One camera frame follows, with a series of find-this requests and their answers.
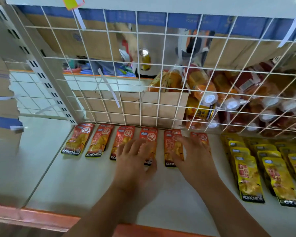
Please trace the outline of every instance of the floor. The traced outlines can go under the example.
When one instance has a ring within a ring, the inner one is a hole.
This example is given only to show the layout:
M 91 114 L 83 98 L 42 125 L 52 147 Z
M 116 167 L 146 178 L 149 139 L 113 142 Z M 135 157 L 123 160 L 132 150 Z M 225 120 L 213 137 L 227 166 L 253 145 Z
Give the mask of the floor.
M 0 223 L 0 237 L 60 237 L 63 232 Z

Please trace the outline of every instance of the yellow price tag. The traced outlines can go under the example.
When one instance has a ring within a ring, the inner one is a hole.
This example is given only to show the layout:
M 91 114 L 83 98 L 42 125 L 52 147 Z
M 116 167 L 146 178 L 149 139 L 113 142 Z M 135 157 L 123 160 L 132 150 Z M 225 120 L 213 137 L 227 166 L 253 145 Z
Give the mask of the yellow price tag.
M 63 0 L 67 10 L 72 10 L 74 8 L 80 7 L 84 5 L 84 0 Z

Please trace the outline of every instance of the person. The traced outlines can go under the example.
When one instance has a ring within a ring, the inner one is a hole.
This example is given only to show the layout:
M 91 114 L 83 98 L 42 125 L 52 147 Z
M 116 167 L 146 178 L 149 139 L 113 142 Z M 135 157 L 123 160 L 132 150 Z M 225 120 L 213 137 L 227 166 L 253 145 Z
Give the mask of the person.
M 187 156 L 182 161 L 172 152 L 173 161 L 204 201 L 220 236 L 269 237 L 222 182 L 206 146 L 198 138 L 179 137 L 177 141 L 184 145 Z M 127 204 L 157 171 L 155 160 L 147 171 L 144 168 L 150 148 L 144 139 L 131 140 L 118 147 L 116 171 L 110 187 L 63 237 L 113 235 L 121 216 L 127 211 Z

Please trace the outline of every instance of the blue stripe on cardboard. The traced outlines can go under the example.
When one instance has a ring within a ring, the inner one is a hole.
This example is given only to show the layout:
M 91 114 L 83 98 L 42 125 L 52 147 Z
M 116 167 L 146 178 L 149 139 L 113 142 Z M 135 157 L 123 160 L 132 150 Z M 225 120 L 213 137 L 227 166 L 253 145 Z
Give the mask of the blue stripe on cardboard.
M 10 126 L 23 126 L 22 122 L 15 118 L 0 117 L 0 128 L 10 129 Z
M 18 6 L 24 14 L 43 15 L 39 6 Z M 43 7 L 46 15 L 54 17 L 73 18 L 71 11 L 65 7 Z M 84 20 L 104 21 L 102 9 L 79 9 Z M 106 10 L 107 22 L 125 22 L 136 23 L 134 11 L 119 11 Z M 183 13 L 169 13 L 168 27 L 186 28 L 190 30 L 197 29 L 200 15 L 197 14 L 183 14 Z M 260 38 L 270 18 L 263 17 L 238 17 L 234 26 L 233 35 L 241 35 L 252 38 Z M 232 26 L 232 16 L 220 15 L 204 15 L 201 30 L 214 31 L 215 33 L 228 34 Z M 275 18 L 269 27 L 269 30 L 264 36 L 264 39 L 282 40 L 289 28 L 293 19 L 279 19 Z M 166 13 L 157 12 L 138 12 L 138 24 L 140 25 L 154 25 L 165 26 Z M 296 38 L 296 29 L 292 33 L 289 40 Z

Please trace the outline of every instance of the white shelf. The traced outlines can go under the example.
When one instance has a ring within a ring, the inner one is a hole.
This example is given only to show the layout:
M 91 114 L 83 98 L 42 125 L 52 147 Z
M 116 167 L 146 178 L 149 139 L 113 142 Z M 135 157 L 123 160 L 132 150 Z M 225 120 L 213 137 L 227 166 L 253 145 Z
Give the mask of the white shelf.
M 6 0 L 12 5 L 64 7 L 62 0 Z M 85 0 L 84 8 L 295 18 L 296 0 Z
M 22 207 L 71 130 L 65 120 L 20 117 L 24 132 L 17 155 L 0 143 L 0 204 Z
M 80 157 L 58 154 L 26 207 L 83 216 L 113 179 L 115 162 L 109 160 L 109 155 L 116 130 L 117 127 L 111 134 L 107 150 L 98 159 L 85 158 L 86 150 Z M 135 137 L 139 132 L 140 128 L 136 128 Z M 219 136 L 208 136 L 220 177 L 239 198 Z M 218 236 L 213 219 L 196 191 L 177 169 L 164 166 L 162 130 L 158 132 L 156 157 L 156 175 L 124 220 L 144 226 Z M 281 207 L 264 183 L 262 185 L 265 204 L 241 203 L 271 236 L 296 236 L 296 208 Z

